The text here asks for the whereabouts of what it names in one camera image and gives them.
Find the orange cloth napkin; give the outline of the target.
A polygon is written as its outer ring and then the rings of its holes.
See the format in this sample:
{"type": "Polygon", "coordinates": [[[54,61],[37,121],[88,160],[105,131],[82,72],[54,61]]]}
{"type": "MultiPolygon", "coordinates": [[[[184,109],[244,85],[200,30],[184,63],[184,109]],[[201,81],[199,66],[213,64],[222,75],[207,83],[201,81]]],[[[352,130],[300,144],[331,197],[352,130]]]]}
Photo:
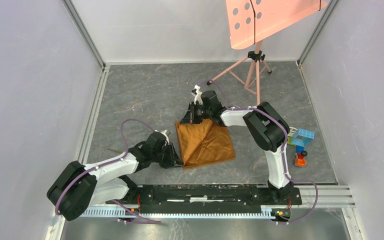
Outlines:
{"type": "Polygon", "coordinates": [[[231,161],[236,157],[228,129],[210,119],[199,124],[177,121],[175,129],[184,169],[231,161]]]}

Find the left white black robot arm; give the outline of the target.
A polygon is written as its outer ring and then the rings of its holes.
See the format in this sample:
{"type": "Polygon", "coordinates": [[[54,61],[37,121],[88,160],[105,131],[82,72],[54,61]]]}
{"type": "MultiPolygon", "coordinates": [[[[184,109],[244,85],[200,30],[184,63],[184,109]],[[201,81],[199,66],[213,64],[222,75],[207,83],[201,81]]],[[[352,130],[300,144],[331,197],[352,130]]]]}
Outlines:
{"type": "Polygon", "coordinates": [[[138,185],[129,175],[157,163],[163,169],[183,165],[166,131],[154,131],[120,155],[91,164],[70,162],[46,193],[56,214],[67,221],[80,217],[87,208],[112,200],[133,203],[138,185]]]}

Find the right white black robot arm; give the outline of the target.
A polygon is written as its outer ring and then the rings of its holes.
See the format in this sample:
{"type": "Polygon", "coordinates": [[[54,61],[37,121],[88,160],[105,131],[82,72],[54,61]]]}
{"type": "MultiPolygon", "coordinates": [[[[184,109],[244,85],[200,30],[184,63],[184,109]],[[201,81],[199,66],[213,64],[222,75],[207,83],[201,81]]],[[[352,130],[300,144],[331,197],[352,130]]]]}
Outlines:
{"type": "Polygon", "coordinates": [[[215,91],[191,92],[193,101],[188,105],[181,124],[200,124],[209,119],[221,127],[246,127],[255,143],[264,151],[268,170],[269,199],[282,204],[294,187],[286,164],[286,142],[290,127],[280,114],[266,101],[256,106],[228,108],[222,105],[215,91]]]}

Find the yellow green toy block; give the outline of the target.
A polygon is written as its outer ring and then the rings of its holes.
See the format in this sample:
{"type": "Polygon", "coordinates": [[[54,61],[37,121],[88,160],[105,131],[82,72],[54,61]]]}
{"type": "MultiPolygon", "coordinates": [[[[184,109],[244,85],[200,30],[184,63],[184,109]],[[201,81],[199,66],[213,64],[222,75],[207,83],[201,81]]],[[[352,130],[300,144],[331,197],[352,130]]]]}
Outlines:
{"type": "Polygon", "coordinates": [[[292,143],[292,138],[290,136],[288,136],[288,138],[287,138],[287,144],[294,146],[294,144],[292,143]]]}

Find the pink music stand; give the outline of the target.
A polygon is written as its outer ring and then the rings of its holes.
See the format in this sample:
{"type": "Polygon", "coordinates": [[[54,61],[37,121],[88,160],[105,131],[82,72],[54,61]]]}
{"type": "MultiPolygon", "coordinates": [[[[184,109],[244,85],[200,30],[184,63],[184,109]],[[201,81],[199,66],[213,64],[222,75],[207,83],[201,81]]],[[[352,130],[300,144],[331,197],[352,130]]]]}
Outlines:
{"type": "Polygon", "coordinates": [[[244,86],[244,89],[261,99],[260,75],[266,70],[272,73],[262,52],[263,40],[271,35],[299,22],[300,20],[321,11],[328,6],[326,0],[227,0],[225,2],[230,44],[234,50],[242,50],[254,46],[233,65],[207,81],[207,85],[216,82],[229,73],[244,86]],[[242,80],[233,69],[250,60],[246,80],[242,80]]]}

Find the blue toy brick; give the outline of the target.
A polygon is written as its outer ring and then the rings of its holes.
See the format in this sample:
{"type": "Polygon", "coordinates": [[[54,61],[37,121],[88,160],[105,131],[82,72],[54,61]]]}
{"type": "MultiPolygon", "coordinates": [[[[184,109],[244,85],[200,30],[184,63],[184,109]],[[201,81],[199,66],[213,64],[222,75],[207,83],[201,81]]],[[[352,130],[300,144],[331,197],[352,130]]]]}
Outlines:
{"type": "Polygon", "coordinates": [[[305,148],[315,138],[315,133],[310,130],[299,128],[291,137],[290,143],[305,148]]]}

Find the red black toy figure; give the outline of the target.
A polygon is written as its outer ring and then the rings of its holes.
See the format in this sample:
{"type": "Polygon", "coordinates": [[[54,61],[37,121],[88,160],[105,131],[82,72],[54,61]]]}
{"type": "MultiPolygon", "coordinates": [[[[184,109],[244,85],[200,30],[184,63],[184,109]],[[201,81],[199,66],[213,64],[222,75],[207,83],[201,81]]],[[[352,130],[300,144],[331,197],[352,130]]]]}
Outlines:
{"type": "Polygon", "coordinates": [[[305,150],[304,146],[297,145],[295,148],[295,158],[304,159],[308,155],[308,152],[305,150]]]}

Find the orange toy block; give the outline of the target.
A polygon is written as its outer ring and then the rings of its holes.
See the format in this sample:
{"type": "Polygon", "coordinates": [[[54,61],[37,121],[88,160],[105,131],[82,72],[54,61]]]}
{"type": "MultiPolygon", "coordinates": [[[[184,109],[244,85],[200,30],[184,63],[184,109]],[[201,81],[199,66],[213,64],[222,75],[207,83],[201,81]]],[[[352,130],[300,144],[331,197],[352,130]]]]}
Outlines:
{"type": "Polygon", "coordinates": [[[304,158],[296,158],[295,161],[294,161],[294,165],[296,167],[300,167],[300,168],[303,168],[307,165],[307,162],[304,158]]]}

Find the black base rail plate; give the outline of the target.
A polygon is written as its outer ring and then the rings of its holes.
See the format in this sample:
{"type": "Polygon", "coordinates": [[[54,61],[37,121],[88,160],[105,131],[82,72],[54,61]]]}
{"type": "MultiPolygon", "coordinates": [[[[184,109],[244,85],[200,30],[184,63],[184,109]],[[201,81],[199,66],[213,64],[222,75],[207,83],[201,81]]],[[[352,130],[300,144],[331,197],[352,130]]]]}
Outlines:
{"type": "Polygon", "coordinates": [[[257,214],[262,206],[300,206],[299,188],[277,192],[257,184],[144,184],[119,203],[138,205],[141,214],[257,214]]]}

